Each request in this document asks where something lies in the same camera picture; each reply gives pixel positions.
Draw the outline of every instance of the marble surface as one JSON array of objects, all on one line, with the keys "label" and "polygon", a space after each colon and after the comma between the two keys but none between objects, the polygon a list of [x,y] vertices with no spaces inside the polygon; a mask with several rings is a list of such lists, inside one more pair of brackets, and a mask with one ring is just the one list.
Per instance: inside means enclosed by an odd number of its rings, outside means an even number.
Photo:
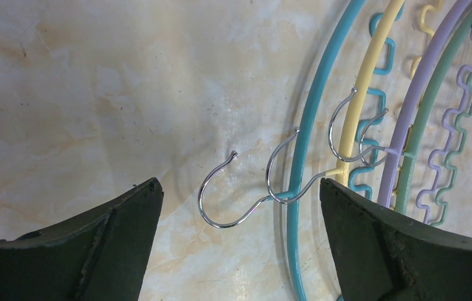
[{"label": "marble surface", "polygon": [[[426,46],[416,28],[429,2],[435,1],[407,2],[390,33],[395,68],[373,77],[390,109],[370,133],[381,144],[389,143],[411,59]],[[437,26],[450,2],[427,22]],[[387,5],[371,3],[324,92],[305,179],[335,165],[326,126],[355,81],[370,17]],[[0,239],[57,223],[157,177],[166,195],[140,300],[294,300],[285,208],[266,203],[240,226],[217,230],[199,215],[196,194],[232,149],[240,155],[208,188],[208,214],[231,221],[266,193],[267,159],[299,123],[345,7],[340,0],[0,0]],[[468,41],[440,92],[427,150],[444,143],[437,120],[458,102],[453,78],[471,62]],[[368,98],[362,116],[374,110]],[[472,119],[465,126],[471,134],[455,160],[458,188],[448,194],[443,228],[472,236]],[[291,150],[276,164],[276,189],[286,187]],[[419,170],[421,187],[433,174]],[[362,180],[376,184],[381,172]],[[317,192],[315,186],[301,201],[303,279],[309,300],[334,300],[340,288]]]}]

